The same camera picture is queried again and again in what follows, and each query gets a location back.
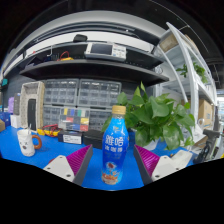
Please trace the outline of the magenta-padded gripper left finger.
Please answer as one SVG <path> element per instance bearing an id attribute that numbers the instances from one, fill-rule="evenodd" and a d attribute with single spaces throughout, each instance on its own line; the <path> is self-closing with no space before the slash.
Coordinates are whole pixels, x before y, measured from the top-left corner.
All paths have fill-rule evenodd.
<path id="1" fill-rule="evenodd" d="M 93 147 L 88 145 L 68 156 L 57 156 L 44 170 L 81 186 L 92 155 Z"/>

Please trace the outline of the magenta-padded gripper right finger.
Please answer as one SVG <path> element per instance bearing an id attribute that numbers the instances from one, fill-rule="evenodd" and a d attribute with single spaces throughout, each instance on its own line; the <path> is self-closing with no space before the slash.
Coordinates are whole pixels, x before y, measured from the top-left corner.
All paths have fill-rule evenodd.
<path id="1" fill-rule="evenodd" d="M 138 145 L 134 146 L 133 154 L 144 185 L 148 185 L 179 170 L 179 167 L 168 156 L 159 157 Z"/>

